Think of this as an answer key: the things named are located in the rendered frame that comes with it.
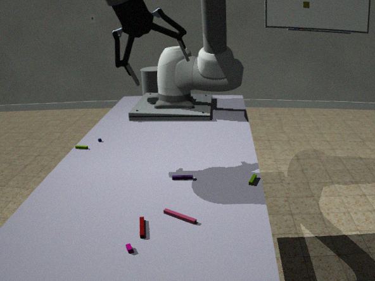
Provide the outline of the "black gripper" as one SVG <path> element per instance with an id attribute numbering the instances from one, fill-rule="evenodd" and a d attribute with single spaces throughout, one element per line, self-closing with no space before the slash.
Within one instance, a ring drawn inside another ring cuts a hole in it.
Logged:
<path id="1" fill-rule="evenodd" d="M 149 33 L 151 29 L 175 38 L 177 40 L 178 45 L 181 48 L 181 51 L 186 61 L 190 61 L 185 51 L 185 44 L 182 40 L 182 36 L 187 34 L 186 30 L 182 28 L 178 23 L 173 21 L 171 18 L 169 18 L 167 15 L 165 15 L 161 8 L 158 7 L 154 12 L 150 13 L 143 0 L 128 0 L 122 4 L 112 6 L 112 8 L 116 13 L 120 23 L 122 24 L 122 28 L 117 30 L 114 29 L 112 31 L 113 37 L 115 39 L 115 66 L 117 68 L 123 66 L 126 69 L 127 73 L 130 76 L 132 76 L 137 86 L 140 85 L 139 80 L 137 79 L 133 69 L 131 68 L 128 62 L 129 56 L 134 42 L 134 38 L 139 38 L 142 35 Z M 156 16 L 157 18 L 161 17 L 163 20 L 165 20 L 168 24 L 173 26 L 179 32 L 174 32 L 172 30 L 169 30 L 165 27 L 153 23 L 154 16 Z M 122 32 L 128 34 L 129 36 L 123 60 L 120 60 L 119 38 L 122 36 Z"/>

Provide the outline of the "small magenta block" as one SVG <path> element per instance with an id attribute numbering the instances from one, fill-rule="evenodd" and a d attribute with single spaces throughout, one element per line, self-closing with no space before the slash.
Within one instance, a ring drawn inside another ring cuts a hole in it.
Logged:
<path id="1" fill-rule="evenodd" d="M 131 247 L 131 244 L 126 244 L 126 248 L 127 248 L 128 253 L 133 253 L 133 249 Z"/>

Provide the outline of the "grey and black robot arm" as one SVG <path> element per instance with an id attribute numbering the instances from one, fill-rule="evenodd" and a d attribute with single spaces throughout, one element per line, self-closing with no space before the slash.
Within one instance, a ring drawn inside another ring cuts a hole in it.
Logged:
<path id="1" fill-rule="evenodd" d="M 193 109 L 191 90 L 224 92 L 237 89 L 243 78 L 243 65 L 227 46 L 226 0 L 201 0 L 203 47 L 198 57 L 179 46 L 162 52 L 157 71 L 158 94 L 147 102 L 155 109 Z M 178 48 L 175 48 L 178 47 Z"/>

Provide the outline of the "pink rod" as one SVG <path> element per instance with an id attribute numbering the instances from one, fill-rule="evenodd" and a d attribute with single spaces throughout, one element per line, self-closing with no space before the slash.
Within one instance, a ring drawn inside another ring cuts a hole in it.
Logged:
<path id="1" fill-rule="evenodd" d="M 166 214 L 166 215 L 172 216 L 172 217 L 174 217 L 174 218 L 178 218 L 178 219 L 180 219 L 180 220 L 183 220 L 183 221 L 185 221 L 185 222 L 191 223 L 191 224 L 193 224 L 193 225 L 196 224 L 196 219 L 195 219 L 195 218 L 191 218 L 191 217 L 189 217 L 189 216 L 186 216 L 186 215 L 180 214 L 180 213 L 175 212 L 175 211 L 172 211 L 172 210 L 170 210 L 170 209 L 165 208 L 165 209 L 163 210 L 163 213 Z"/>

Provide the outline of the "purple rod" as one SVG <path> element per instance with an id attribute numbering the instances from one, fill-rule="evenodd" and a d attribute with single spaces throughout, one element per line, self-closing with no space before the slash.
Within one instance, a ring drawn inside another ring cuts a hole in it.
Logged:
<path id="1" fill-rule="evenodd" d="M 172 180 L 192 180 L 192 175 L 173 175 Z"/>

